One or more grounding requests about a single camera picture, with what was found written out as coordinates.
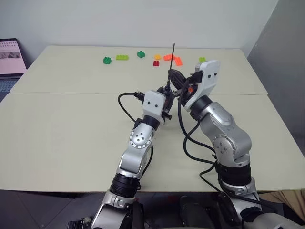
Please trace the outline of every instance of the lego brick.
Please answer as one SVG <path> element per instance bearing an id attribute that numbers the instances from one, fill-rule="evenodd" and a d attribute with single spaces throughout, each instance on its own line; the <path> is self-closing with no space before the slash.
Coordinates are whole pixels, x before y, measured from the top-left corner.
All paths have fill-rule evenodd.
<path id="1" fill-rule="evenodd" d="M 158 60 L 162 59 L 162 57 L 161 57 L 159 54 L 157 54 L 157 55 L 154 56 L 154 59 L 155 59 L 156 61 L 158 61 Z"/>
<path id="2" fill-rule="evenodd" d="M 200 63 L 206 62 L 205 57 L 199 57 L 199 62 Z"/>
<path id="3" fill-rule="evenodd" d="M 175 62 L 176 62 L 176 65 L 177 65 L 177 66 L 183 65 L 183 64 L 182 64 L 182 60 L 181 60 L 180 57 L 175 57 Z"/>
<path id="4" fill-rule="evenodd" d="M 163 60 L 164 61 L 170 61 L 171 59 L 172 59 L 172 55 L 171 54 L 163 56 Z"/>
<path id="5" fill-rule="evenodd" d="M 129 59 L 128 55 L 116 55 L 117 61 L 127 61 Z"/>
<path id="6" fill-rule="evenodd" d="M 145 53 L 143 51 L 139 51 L 137 55 L 138 57 L 143 58 L 145 56 Z"/>
<path id="7" fill-rule="evenodd" d="M 111 63 L 111 58 L 110 58 L 110 57 L 105 57 L 105 58 L 103 59 L 103 63 L 104 63 L 104 64 L 110 64 L 110 63 Z"/>
<path id="8" fill-rule="evenodd" d="M 158 67 L 158 66 L 160 66 L 160 62 L 159 61 L 153 61 L 153 65 Z"/>

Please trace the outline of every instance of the floor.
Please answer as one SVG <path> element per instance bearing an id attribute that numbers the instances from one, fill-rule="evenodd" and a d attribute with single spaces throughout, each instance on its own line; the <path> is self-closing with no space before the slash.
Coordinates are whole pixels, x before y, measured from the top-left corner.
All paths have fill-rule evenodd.
<path id="1" fill-rule="evenodd" d="M 214 204 L 211 193 L 137 193 L 137 199 L 144 204 L 146 228 L 181 227 L 179 198 L 185 194 L 202 205 Z M 0 190 L 0 228 L 66 229 L 69 221 L 93 216 L 103 196 L 104 193 L 85 193 L 80 198 L 69 199 Z"/>

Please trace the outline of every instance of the green toy block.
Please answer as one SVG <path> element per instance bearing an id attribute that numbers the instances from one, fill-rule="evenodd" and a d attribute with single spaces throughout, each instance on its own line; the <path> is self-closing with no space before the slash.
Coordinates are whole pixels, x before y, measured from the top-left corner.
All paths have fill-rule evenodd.
<path id="1" fill-rule="evenodd" d="M 128 55 L 116 55 L 117 61 L 127 61 L 129 59 Z"/>
<path id="2" fill-rule="evenodd" d="M 206 62 L 205 57 L 199 57 L 199 62 L 200 63 Z"/>
<path id="3" fill-rule="evenodd" d="M 105 57 L 105 58 L 103 59 L 103 63 L 104 63 L 104 64 L 110 64 L 110 63 L 111 63 L 111 58 L 110 58 L 110 57 Z"/>
<path id="4" fill-rule="evenodd" d="M 143 58 L 145 56 L 145 53 L 143 51 L 139 51 L 137 55 L 138 57 Z"/>

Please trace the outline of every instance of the table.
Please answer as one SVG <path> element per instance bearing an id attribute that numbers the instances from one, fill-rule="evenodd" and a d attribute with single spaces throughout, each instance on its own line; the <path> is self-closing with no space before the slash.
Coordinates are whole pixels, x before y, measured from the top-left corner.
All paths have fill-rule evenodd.
<path id="1" fill-rule="evenodd" d="M 118 94 L 10 93 L 0 103 L 1 189 L 106 191 L 127 147 L 132 122 L 117 104 Z M 265 95 L 212 95 L 252 139 L 251 168 L 260 191 L 305 188 L 305 160 Z M 141 102 L 122 99 L 134 117 Z M 177 119 L 159 127 L 154 156 L 141 180 L 142 191 L 212 191 L 198 176 L 208 165 L 183 152 Z M 195 125 L 183 111 L 186 129 Z M 201 131 L 194 138 L 210 143 Z M 188 144 L 205 159 L 211 152 Z M 217 184 L 216 173 L 206 178 Z"/>
<path id="2" fill-rule="evenodd" d="M 143 50 L 144 58 L 137 57 Z M 153 67 L 154 56 L 172 53 L 171 48 L 49 46 L 18 80 L 13 93 L 122 93 L 157 90 L 165 85 L 170 62 Z M 116 61 L 117 54 L 129 55 Z M 183 66 L 173 68 L 188 77 L 199 57 L 221 62 L 219 82 L 212 94 L 267 94 L 262 83 L 239 49 L 175 48 Z M 103 58 L 111 57 L 111 64 Z"/>

